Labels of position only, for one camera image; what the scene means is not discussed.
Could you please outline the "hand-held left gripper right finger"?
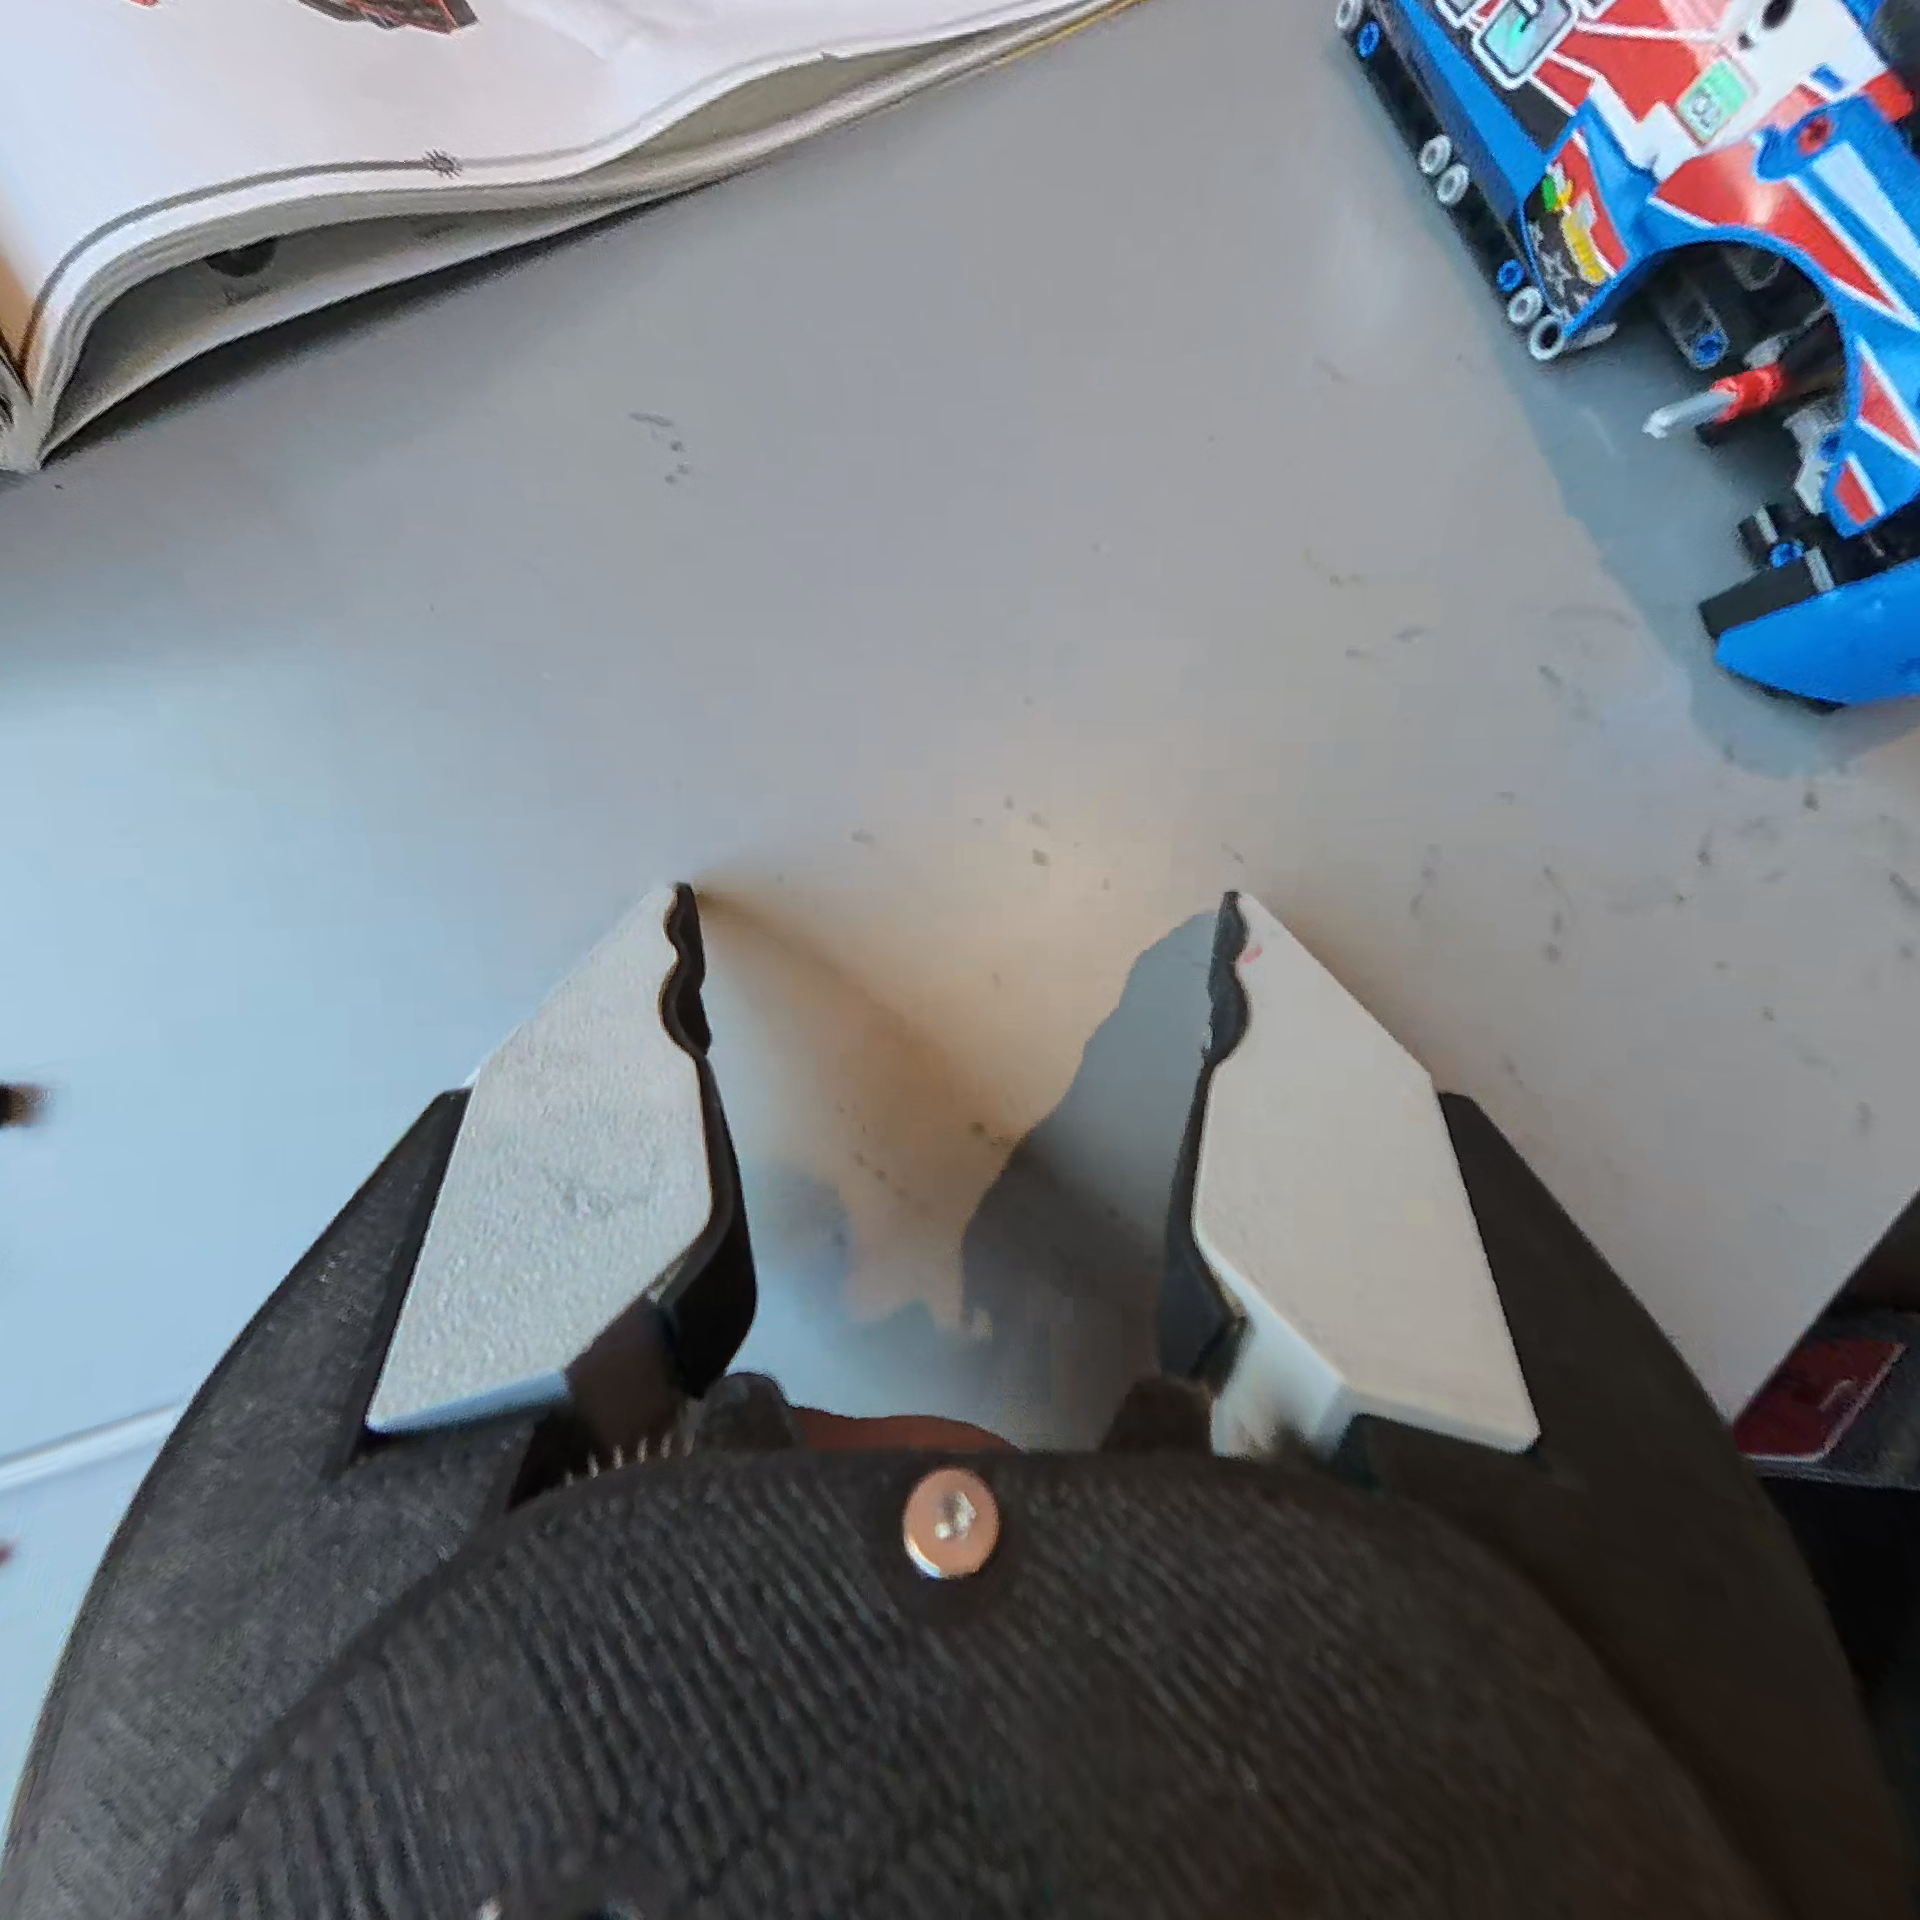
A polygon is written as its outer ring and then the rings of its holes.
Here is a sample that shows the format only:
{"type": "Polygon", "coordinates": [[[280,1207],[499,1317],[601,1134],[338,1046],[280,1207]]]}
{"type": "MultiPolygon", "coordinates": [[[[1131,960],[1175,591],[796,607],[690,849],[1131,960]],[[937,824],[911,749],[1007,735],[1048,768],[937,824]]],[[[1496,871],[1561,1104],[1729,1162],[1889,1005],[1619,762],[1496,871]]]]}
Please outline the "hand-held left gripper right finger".
{"type": "Polygon", "coordinates": [[[1167,1248],[1162,1368],[1217,1456],[1333,1456],[1361,1418],[1538,1442],[1429,1070],[1248,894],[1217,911],[1167,1248]]]}

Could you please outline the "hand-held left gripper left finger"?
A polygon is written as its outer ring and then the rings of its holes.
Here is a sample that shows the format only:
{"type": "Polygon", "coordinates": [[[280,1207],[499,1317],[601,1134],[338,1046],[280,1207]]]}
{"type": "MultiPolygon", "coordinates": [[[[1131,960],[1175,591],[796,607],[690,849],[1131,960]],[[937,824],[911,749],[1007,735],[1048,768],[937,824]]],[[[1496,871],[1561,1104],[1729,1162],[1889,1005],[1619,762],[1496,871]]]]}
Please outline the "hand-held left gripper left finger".
{"type": "Polygon", "coordinates": [[[656,886],[479,1066],[372,1432],[658,1432],[729,1368],[754,1257],[704,976],[697,896],[656,886]]]}

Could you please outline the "red blue black brick car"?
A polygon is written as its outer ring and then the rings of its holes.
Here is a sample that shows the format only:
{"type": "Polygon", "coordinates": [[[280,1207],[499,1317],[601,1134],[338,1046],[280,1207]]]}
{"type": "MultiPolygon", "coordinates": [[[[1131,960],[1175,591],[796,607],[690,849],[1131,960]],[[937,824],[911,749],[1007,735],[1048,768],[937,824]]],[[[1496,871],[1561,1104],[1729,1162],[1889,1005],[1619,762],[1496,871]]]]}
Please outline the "red blue black brick car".
{"type": "Polygon", "coordinates": [[[1655,441],[1792,444],[1697,615],[1825,711],[1919,689],[1919,52],[1895,2],[1341,2],[1335,32],[1537,362],[1655,319],[1655,441]]]}

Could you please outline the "instruction booklet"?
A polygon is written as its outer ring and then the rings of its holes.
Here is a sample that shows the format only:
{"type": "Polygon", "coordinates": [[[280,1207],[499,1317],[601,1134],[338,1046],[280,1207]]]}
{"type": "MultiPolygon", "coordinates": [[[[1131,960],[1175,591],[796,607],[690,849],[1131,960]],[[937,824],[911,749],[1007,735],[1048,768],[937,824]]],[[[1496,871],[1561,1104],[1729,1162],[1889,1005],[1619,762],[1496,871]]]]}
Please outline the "instruction booklet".
{"type": "Polygon", "coordinates": [[[4,471],[253,332],[748,174],[1117,8],[8,2],[4,471]]]}

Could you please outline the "grey desk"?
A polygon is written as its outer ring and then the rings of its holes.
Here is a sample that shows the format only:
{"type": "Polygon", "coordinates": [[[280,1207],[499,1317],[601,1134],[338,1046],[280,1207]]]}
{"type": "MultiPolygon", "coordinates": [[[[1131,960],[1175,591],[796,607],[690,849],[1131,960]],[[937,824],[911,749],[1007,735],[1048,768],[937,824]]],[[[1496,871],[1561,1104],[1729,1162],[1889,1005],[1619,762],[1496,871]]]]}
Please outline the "grey desk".
{"type": "Polygon", "coordinates": [[[1716,670],[1684,385],[1530,360],[1329,7],[1144,5],[8,484],[4,1804],[180,1405],[665,879],[791,1397],[1097,1434],[1241,889],[1743,1404],[1915,1196],[1915,704],[1716,670]]]}

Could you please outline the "red card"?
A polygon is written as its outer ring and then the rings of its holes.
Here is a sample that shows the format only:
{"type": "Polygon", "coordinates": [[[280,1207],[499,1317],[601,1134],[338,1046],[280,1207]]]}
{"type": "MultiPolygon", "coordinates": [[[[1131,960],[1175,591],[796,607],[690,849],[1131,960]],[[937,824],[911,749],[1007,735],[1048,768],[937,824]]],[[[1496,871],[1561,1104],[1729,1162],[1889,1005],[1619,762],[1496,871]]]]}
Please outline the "red card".
{"type": "Polygon", "coordinates": [[[1761,1466],[1826,1463],[1907,1357],[1884,1332],[1804,1336],[1735,1418],[1740,1454],[1761,1466]]]}

